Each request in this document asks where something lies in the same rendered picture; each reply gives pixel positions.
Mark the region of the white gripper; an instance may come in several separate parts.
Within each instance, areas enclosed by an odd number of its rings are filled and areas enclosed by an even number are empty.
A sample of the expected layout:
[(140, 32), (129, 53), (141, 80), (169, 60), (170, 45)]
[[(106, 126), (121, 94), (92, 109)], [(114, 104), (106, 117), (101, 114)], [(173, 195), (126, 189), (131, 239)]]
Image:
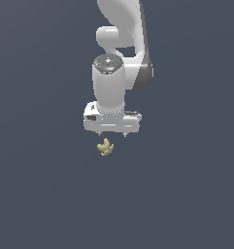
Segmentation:
[(96, 101), (87, 103), (84, 108), (84, 128), (98, 132), (99, 136), (102, 136), (104, 131), (113, 131), (122, 132), (122, 137), (126, 137), (126, 132), (139, 131), (141, 120), (142, 114), (137, 111), (101, 111), (97, 108)]

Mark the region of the small yellow banana-shaped object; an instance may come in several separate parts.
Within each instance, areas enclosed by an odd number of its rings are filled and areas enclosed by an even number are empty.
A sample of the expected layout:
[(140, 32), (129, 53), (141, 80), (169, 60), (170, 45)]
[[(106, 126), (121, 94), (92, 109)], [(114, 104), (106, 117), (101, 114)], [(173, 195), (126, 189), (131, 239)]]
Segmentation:
[(114, 145), (110, 144), (110, 141), (105, 138), (103, 144), (97, 145), (97, 149), (101, 152), (102, 156), (107, 156), (113, 151)]

